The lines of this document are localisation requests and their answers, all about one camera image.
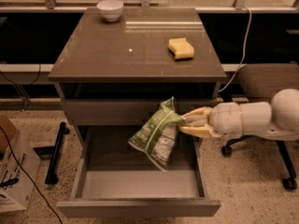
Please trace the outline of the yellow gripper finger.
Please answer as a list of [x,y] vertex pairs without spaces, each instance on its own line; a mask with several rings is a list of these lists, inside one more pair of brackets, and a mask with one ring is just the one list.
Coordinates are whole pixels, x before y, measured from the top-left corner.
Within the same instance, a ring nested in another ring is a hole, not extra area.
[[179,129],[188,135],[192,135],[199,138],[216,138],[220,135],[214,131],[214,129],[209,125],[204,126],[180,126]]
[[200,107],[184,114],[182,117],[187,125],[205,125],[208,123],[208,115],[211,107]]

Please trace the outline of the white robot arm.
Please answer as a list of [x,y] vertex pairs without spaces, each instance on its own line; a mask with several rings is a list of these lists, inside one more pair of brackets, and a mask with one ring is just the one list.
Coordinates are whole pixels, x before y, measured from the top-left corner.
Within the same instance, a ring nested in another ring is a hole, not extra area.
[[276,93],[271,102],[221,103],[197,108],[182,116],[183,133],[201,137],[237,139],[254,135],[268,140],[299,138],[299,90]]

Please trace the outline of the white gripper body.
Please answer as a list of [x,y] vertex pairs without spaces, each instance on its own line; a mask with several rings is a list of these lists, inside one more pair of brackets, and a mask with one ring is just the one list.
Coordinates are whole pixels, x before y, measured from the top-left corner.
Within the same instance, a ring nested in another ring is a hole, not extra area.
[[216,134],[227,140],[242,135],[240,105],[235,102],[221,103],[213,107],[208,115],[208,121]]

